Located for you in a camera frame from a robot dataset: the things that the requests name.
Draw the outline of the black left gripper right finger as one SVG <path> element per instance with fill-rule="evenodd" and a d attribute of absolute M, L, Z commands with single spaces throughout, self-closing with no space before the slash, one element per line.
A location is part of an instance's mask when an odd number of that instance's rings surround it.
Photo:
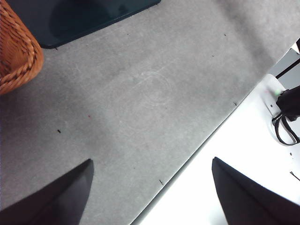
<path fill-rule="evenodd" d="M 230 225 L 298 225 L 300 206 L 266 189 L 218 157 L 212 160 L 218 199 Z"/>

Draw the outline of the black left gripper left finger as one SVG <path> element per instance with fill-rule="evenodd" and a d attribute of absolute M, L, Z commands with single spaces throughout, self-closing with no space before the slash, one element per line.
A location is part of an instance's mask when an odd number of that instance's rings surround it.
<path fill-rule="evenodd" d="M 0 212 L 2 225 L 78 225 L 90 196 L 93 160 L 87 159 L 39 191 Z"/>

